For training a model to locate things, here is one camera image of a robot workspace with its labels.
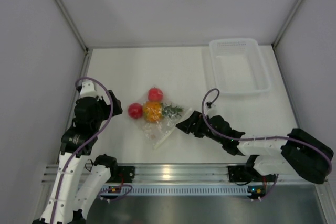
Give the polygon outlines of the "clear zip top bag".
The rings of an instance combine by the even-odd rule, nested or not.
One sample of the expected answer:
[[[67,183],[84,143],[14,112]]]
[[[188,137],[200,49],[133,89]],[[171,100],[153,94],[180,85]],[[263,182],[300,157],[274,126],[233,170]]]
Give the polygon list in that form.
[[[148,102],[149,101],[148,100],[148,91],[141,99],[139,99],[135,103],[139,103],[139,104],[143,105],[144,103]],[[184,109],[184,112],[182,113],[182,116],[177,117],[177,118],[172,118],[172,119],[165,118],[165,119],[163,119],[163,120],[161,120],[160,122],[157,122],[157,123],[149,123],[144,119],[143,116],[139,119],[133,119],[135,121],[135,123],[137,124],[137,126],[142,130],[145,137],[149,140],[153,149],[159,148],[159,146],[175,130],[176,125],[178,123],[184,121],[185,119],[187,119],[193,111],[192,108],[188,108],[186,106],[179,105],[179,104],[171,102],[171,100],[166,96],[166,94],[165,93],[163,93],[163,94],[164,94],[164,97],[163,97],[163,100],[161,102],[166,103],[166,104],[173,104],[173,105],[177,105],[177,106],[182,107]]]

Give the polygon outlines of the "fake pineapple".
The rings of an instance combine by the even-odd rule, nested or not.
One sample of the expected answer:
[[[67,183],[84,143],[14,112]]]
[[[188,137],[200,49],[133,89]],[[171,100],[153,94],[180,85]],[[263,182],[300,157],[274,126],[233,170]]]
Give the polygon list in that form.
[[[148,101],[143,104],[142,112],[144,119],[149,123],[157,123],[165,118],[177,118],[182,116],[184,109],[173,104]]]

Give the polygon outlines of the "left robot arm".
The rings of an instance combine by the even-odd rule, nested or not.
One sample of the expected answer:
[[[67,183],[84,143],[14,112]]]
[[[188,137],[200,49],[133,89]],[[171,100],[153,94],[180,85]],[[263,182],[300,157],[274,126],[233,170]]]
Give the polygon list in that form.
[[[98,134],[111,118],[122,114],[121,102],[111,90],[107,91],[110,104],[96,92],[81,90],[76,101],[75,118],[62,136],[59,165],[47,206],[34,223],[86,223],[89,210],[106,182],[117,179],[116,158],[106,154],[96,157],[89,176],[80,183],[82,171]]]

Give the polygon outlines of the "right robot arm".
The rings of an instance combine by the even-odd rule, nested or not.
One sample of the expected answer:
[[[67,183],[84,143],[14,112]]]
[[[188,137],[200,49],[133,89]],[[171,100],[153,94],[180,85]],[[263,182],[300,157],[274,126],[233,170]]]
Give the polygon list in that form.
[[[308,182],[322,184],[332,170],[334,152],[302,129],[286,137],[252,137],[231,128],[220,115],[209,117],[195,111],[177,124],[179,130],[197,138],[219,143],[232,156],[247,156],[245,174],[250,180],[269,175],[299,175]]]

